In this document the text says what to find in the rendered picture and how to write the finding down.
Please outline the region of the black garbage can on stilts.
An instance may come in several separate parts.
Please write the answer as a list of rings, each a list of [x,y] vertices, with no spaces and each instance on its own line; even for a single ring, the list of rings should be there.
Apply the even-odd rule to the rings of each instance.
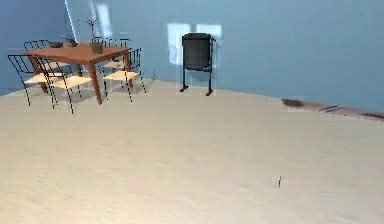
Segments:
[[[213,46],[215,38],[207,33],[187,33],[182,36],[183,59],[182,59],[182,88],[184,92],[189,88],[186,84],[186,71],[194,70],[208,72],[207,96],[213,93]]]

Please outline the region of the bare twig plant in pot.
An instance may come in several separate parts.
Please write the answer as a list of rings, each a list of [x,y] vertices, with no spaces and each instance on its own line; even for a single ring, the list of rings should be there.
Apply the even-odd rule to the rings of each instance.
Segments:
[[[102,43],[100,42],[99,37],[96,36],[96,29],[95,29],[96,25],[99,24],[99,20],[93,19],[93,18],[86,18],[84,19],[84,22],[90,26],[91,36],[92,36],[90,46],[91,46],[92,52],[94,54],[101,54],[103,52]]]

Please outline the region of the brown wooden dining table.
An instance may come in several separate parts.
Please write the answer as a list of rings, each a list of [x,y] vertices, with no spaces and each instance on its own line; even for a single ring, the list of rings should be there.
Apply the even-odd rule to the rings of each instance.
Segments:
[[[98,79],[96,77],[95,66],[98,63],[111,60],[113,58],[123,56],[125,69],[131,70],[129,49],[124,47],[104,47],[101,54],[94,54],[90,44],[78,44],[76,47],[62,48],[42,48],[36,50],[25,51],[25,54],[31,56],[31,62],[36,67],[35,57],[44,59],[52,59],[57,62],[69,63],[73,65],[84,65],[88,69],[88,73],[93,83],[96,99],[99,105],[102,104],[102,97]]]

